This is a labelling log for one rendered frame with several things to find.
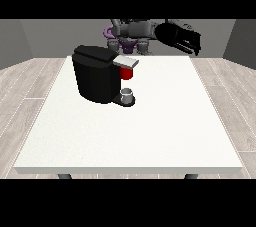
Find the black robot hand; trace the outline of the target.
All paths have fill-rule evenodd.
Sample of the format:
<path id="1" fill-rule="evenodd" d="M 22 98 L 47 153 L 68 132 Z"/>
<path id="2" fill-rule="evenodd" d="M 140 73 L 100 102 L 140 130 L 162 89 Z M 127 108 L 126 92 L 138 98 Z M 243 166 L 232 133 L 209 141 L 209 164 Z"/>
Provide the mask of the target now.
<path id="1" fill-rule="evenodd" d="M 158 41 L 184 53 L 198 55 L 201 50 L 201 34 L 180 20 L 166 19 L 154 33 Z"/>

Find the pale grey machine lid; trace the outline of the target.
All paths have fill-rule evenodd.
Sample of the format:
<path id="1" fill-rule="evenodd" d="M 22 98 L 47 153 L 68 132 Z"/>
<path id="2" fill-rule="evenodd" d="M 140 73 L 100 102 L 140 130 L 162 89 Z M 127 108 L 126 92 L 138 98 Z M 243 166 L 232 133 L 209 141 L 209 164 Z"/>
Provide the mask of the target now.
<path id="1" fill-rule="evenodd" d="M 127 56 L 118 55 L 114 60 L 113 64 L 122 68 L 133 69 L 139 61 Z"/>

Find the red pod holder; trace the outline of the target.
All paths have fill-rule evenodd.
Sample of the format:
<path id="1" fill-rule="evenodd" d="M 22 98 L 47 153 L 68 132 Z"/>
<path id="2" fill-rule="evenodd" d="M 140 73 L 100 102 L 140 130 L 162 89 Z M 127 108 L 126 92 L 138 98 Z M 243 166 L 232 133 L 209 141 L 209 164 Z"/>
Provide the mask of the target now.
<path id="1" fill-rule="evenodd" d="M 132 69 L 120 67 L 119 70 L 120 70 L 120 78 L 121 79 L 129 80 L 133 77 L 133 70 Z"/>

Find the black coffee machine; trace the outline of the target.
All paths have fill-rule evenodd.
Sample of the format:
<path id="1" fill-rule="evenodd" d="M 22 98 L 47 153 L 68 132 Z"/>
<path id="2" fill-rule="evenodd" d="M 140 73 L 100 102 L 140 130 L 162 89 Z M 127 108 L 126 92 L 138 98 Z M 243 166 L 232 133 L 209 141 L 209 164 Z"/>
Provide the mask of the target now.
<path id="1" fill-rule="evenodd" d="M 98 46 L 78 46 L 72 55 L 72 62 L 79 93 L 85 99 L 101 104 L 115 103 L 123 107 L 135 104 L 135 97 L 129 104 L 121 102 L 121 81 L 119 66 L 113 60 L 119 53 Z"/>

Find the small grey cup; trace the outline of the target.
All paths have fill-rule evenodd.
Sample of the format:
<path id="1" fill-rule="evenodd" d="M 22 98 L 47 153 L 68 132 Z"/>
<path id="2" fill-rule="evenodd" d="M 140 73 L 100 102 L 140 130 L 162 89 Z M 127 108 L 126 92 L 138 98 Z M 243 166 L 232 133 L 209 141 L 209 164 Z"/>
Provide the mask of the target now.
<path id="1" fill-rule="evenodd" d="M 130 88 L 123 88 L 120 91 L 121 94 L 121 102 L 124 104 L 129 104 L 133 100 L 133 92 Z"/>

